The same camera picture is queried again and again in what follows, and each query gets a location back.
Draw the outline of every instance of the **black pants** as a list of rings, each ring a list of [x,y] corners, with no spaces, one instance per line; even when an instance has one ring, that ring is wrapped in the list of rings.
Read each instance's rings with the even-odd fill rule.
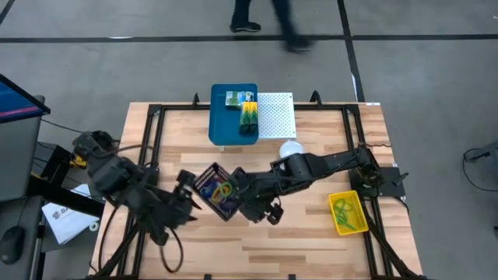
[[[290,22],[289,0],[272,0],[275,14],[282,28],[284,40],[292,40],[296,36],[293,24]],[[232,16],[232,26],[243,26],[249,21],[249,5],[251,0],[235,0],[235,10]]]

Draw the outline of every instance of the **computer mouse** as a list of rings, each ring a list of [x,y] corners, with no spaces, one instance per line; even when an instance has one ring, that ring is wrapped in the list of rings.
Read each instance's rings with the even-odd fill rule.
[[[14,264],[23,254],[24,228],[13,226],[7,229],[0,240],[0,260],[4,264]]]

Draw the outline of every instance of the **black shoe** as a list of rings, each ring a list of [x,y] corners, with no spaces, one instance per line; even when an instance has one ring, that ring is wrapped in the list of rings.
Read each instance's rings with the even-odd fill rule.
[[[312,46],[313,42],[302,36],[286,41],[286,50],[293,53],[303,53],[305,51],[309,51]]]
[[[243,32],[243,31],[259,32],[259,31],[261,31],[261,26],[257,23],[248,22],[248,23],[245,23],[244,25],[241,25],[241,26],[231,25],[230,30],[232,30],[233,33]]]

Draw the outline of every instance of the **computer screen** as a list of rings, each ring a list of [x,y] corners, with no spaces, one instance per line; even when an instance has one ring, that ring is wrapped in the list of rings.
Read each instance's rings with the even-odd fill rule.
[[[0,123],[49,114],[50,109],[0,75]]]

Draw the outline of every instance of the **white pegboard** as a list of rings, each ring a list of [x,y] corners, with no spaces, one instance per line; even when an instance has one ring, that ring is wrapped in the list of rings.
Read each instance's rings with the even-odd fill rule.
[[[258,93],[260,139],[295,139],[296,118],[292,93]]]

